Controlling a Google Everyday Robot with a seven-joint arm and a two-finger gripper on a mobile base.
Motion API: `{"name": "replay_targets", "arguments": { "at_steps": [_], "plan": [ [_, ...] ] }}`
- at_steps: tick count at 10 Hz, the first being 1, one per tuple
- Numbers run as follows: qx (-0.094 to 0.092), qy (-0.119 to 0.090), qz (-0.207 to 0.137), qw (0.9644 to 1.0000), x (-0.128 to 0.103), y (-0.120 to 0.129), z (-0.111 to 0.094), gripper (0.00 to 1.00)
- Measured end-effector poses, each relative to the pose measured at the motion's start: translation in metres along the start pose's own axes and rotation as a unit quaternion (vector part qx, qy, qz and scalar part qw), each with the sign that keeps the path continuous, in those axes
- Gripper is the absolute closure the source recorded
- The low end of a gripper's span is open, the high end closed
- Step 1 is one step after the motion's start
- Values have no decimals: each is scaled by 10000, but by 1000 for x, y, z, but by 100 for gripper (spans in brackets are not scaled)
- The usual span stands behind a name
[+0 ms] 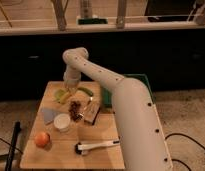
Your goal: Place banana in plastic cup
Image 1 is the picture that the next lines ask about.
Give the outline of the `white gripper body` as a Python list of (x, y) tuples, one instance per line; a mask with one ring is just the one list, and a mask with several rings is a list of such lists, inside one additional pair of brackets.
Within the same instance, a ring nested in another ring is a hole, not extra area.
[(81, 80), (81, 72), (72, 67), (67, 67), (63, 80), (66, 88), (75, 88)]

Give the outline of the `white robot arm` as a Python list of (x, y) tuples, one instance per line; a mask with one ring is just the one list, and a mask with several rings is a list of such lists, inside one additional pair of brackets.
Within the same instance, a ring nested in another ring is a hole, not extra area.
[(83, 48), (66, 50), (64, 84), (76, 88), (84, 73), (111, 93), (125, 171), (173, 171), (156, 105), (148, 87), (88, 60)]

